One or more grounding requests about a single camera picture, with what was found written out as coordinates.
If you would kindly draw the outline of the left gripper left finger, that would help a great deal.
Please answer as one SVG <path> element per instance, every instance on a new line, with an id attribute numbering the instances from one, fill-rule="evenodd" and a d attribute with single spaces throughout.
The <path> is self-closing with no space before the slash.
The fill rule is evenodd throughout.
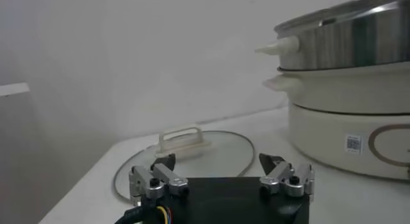
<path id="1" fill-rule="evenodd" d="M 130 200 L 140 206 L 145 200 L 153 204 L 166 196 L 186 198 L 189 195 L 189 182 L 185 177 L 174 173 L 176 155 L 169 154 L 155 159 L 150 168 L 132 166 L 129 172 Z"/>

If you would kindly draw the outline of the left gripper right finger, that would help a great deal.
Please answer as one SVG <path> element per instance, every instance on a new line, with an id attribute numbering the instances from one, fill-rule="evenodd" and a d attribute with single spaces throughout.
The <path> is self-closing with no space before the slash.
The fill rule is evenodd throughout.
<path id="1" fill-rule="evenodd" d="M 301 164 L 295 168 L 280 156 L 259 154 L 259 162 L 265 173 L 259 178 L 260 193 L 270 197 L 283 192 L 286 196 L 310 198 L 314 195 L 315 171 L 311 164 Z"/>

